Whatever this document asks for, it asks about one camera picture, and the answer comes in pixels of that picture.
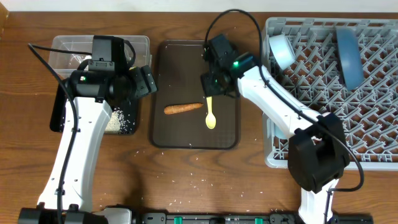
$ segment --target spoon handle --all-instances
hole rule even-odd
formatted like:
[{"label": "spoon handle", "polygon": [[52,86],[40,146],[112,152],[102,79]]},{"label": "spoon handle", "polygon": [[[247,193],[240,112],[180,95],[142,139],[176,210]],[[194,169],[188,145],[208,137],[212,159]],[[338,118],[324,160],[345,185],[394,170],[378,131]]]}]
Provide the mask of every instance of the spoon handle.
[{"label": "spoon handle", "polygon": [[207,109],[209,111],[209,114],[212,114],[213,113],[213,109],[211,108],[212,97],[211,96],[207,97],[206,101],[207,101]]}]

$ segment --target yellow spoon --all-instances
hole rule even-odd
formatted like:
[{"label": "yellow spoon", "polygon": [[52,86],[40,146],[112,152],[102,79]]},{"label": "yellow spoon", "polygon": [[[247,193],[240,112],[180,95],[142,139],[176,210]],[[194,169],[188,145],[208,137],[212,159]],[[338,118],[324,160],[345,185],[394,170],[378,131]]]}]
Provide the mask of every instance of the yellow spoon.
[{"label": "yellow spoon", "polygon": [[207,101],[207,109],[208,109],[208,113],[206,116],[206,125],[207,125],[207,128],[213,129],[216,127],[216,117],[214,116],[212,109],[211,109],[211,96],[206,98],[206,101]]}]

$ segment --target wooden surface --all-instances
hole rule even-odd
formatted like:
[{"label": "wooden surface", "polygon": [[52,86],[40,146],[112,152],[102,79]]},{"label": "wooden surface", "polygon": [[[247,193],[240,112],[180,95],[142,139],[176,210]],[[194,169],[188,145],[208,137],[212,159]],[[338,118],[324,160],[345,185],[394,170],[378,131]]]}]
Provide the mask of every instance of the wooden surface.
[{"label": "wooden surface", "polygon": [[8,10],[0,2],[0,40],[1,40],[1,34],[3,32],[3,27],[7,20],[7,16],[8,16]]},{"label": "wooden surface", "polygon": [[[56,35],[146,35],[156,59],[166,39],[203,40],[214,13],[12,12],[0,41],[0,223],[15,223],[22,207],[35,207],[57,153],[60,133],[49,129],[57,84],[27,48],[51,46]],[[271,16],[398,19],[398,14],[255,13],[261,26]],[[242,15],[222,18],[224,32],[242,50],[258,54],[257,34]],[[41,52],[48,58],[48,52]],[[98,211],[123,203],[140,211],[170,213],[269,213],[297,211],[300,187],[287,169],[264,163],[261,111],[241,100],[241,141],[230,151],[160,150],[148,141],[150,97],[132,136],[104,136],[96,166],[93,203]],[[398,172],[365,172],[364,187],[336,193],[339,213],[370,213],[376,223],[398,221]],[[339,187],[358,183],[345,172]]]}]

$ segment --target white wall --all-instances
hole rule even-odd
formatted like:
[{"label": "white wall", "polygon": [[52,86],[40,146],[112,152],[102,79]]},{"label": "white wall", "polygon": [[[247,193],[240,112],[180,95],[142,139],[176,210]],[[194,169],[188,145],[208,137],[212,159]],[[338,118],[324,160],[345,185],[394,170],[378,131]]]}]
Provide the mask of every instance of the white wall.
[{"label": "white wall", "polygon": [[0,0],[9,11],[398,12],[398,0]]}]

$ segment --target orange carrot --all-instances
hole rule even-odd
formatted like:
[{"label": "orange carrot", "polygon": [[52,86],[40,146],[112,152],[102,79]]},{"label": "orange carrot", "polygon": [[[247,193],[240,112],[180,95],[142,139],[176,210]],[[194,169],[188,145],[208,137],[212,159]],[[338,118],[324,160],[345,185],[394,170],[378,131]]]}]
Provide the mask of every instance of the orange carrot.
[{"label": "orange carrot", "polygon": [[203,103],[190,103],[186,105],[173,105],[164,108],[165,114],[175,114],[201,108]]}]

